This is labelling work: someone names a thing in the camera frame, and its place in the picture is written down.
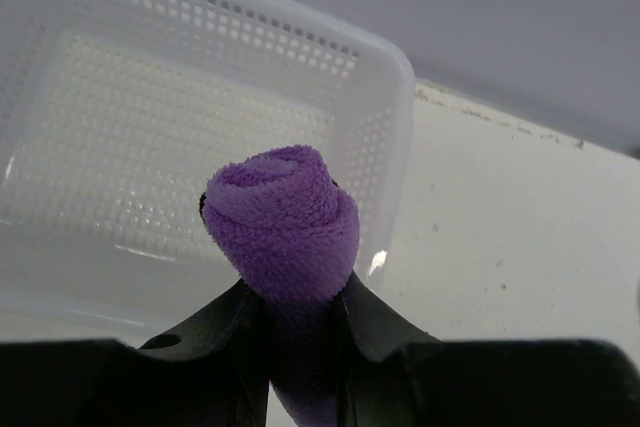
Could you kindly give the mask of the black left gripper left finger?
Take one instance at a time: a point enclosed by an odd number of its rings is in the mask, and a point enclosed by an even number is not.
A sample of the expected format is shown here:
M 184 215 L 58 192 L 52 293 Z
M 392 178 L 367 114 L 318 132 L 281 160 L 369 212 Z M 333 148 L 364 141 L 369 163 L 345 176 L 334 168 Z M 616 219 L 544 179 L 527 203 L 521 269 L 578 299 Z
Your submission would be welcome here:
M 263 426 L 264 306 L 239 281 L 139 348 L 115 339 L 4 343 L 4 426 Z

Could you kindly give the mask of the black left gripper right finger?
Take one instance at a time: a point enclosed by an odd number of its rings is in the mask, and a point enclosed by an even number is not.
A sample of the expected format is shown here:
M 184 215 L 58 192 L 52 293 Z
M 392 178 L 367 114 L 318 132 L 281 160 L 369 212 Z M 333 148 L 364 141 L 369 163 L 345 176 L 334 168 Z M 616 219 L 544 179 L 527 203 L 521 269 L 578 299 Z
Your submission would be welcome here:
M 639 372 L 609 342 L 438 340 L 357 276 L 334 307 L 341 426 L 639 423 Z

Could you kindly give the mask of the purple and black towel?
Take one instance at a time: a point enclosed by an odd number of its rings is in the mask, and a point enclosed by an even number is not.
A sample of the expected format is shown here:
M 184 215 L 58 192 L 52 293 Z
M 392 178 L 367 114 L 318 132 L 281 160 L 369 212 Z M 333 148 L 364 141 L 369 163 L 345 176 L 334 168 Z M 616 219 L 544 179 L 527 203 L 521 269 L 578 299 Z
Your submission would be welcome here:
M 337 425 L 332 303 L 359 249 L 356 202 L 316 149 L 294 145 L 219 169 L 200 215 L 264 302 L 269 377 L 283 407 L 299 426 Z

